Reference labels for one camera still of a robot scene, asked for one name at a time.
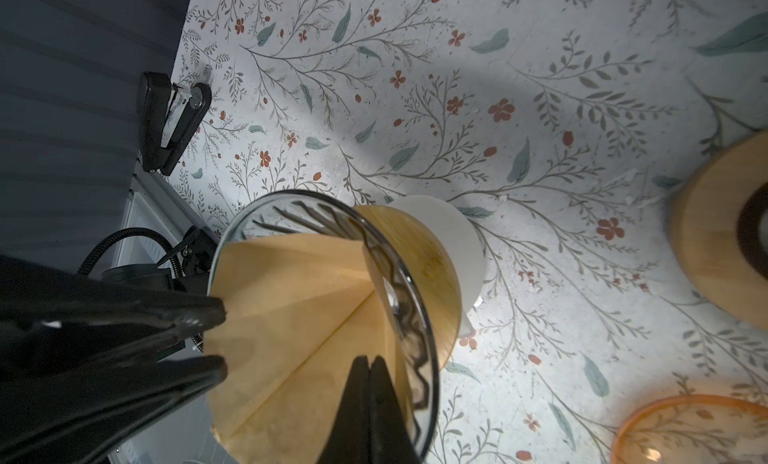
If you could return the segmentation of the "grey glass dripper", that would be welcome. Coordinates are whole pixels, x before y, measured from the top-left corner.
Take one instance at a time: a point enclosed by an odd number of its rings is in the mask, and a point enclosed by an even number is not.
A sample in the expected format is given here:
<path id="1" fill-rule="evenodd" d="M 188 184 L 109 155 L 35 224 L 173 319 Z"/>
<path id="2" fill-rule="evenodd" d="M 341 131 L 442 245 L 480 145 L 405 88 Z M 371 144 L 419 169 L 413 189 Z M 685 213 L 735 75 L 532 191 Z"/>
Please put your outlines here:
<path id="1" fill-rule="evenodd" d="M 425 303 L 393 240 L 327 195 L 276 191 L 222 235 L 210 295 L 226 310 L 205 350 L 227 362 L 213 433 L 241 463 L 319 454 L 354 358 L 385 359 L 411 447 L 434 435 L 439 362 Z"/>

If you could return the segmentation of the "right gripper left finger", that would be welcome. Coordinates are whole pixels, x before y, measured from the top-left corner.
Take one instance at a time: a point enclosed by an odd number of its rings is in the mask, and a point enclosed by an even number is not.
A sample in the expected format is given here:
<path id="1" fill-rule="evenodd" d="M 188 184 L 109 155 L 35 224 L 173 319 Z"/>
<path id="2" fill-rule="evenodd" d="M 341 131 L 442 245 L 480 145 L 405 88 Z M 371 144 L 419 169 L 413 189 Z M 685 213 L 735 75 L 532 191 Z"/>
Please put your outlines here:
<path id="1" fill-rule="evenodd" d="M 368 463 L 370 460 L 370 367 L 366 356 L 356 357 L 326 445 L 317 461 Z"/>

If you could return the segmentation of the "frosted white glass pitcher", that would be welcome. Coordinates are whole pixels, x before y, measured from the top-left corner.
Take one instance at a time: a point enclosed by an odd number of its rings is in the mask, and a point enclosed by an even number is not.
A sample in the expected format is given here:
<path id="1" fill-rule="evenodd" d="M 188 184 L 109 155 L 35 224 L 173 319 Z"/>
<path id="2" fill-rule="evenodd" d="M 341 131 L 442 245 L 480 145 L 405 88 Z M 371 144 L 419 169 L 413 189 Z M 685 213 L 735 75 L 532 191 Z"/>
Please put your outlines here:
<path id="1" fill-rule="evenodd" d="M 486 273 L 483 246 L 471 221 L 454 205 L 433 196 L 410 195 L 394 199 L 390 207 L 424 224 L 447 252 L 461 291 L 461 324 L 458 338 L 469 338 L 474 327 L 468 313 L 482 300 Z"/>

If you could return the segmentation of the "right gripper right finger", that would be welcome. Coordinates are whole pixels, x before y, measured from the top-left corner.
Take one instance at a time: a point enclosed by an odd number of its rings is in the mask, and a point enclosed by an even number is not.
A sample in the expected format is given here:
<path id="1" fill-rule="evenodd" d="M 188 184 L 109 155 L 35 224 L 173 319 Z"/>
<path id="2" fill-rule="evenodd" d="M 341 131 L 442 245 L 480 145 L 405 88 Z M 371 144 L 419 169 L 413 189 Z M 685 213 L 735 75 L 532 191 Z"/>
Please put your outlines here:
<path id="1" fill-rule="evenodd" d="M 377 356 L 369 371 L 369 462 L 419 464 L 386 361 Z"/>

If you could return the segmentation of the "orange glass pitcher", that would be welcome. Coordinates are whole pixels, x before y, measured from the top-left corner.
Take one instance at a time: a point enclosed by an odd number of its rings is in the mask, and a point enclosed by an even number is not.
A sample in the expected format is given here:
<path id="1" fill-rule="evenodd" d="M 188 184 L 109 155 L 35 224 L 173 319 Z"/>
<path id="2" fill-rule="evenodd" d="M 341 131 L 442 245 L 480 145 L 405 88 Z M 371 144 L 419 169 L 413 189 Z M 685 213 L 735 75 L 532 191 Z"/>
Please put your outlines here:
<path id="1" fill-rule="evenodd" d="M 765 463 L 767 408 L 715 395 L 652 402 L 616 433 L 612 463 Z"/>

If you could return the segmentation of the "black stapler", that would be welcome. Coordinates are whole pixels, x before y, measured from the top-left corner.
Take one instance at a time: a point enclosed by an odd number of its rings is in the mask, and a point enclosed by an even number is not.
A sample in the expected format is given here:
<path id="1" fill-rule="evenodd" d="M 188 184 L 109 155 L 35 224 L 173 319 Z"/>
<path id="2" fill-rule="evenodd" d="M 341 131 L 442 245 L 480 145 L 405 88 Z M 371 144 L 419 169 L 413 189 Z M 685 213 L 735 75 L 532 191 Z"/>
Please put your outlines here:
<path id="1" fill-rule="evenodd" d="M 137 96 L 142 169 L 170 176 L 212 104 L 205 82 L 180 86 L 169 74 L 143 72 Z"/>

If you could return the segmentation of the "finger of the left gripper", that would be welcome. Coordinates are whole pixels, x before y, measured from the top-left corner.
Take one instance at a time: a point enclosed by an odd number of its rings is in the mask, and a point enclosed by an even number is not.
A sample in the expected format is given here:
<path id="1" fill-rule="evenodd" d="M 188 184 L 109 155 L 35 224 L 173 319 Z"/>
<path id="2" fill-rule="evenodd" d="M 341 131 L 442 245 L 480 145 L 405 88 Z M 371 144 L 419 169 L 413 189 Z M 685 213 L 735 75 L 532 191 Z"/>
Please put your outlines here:
<path id="1" fill-rule="evenodd" d="M 225 319 L 218 298 L 104 283 L 1 258 L 4 368 L 127 365 Z"/>
<path id="2" fill-rule="evenodd" d="M 4 463 L 99 463 L 222 383 L 220 356 L 77 371 L 1 384 Z"/>

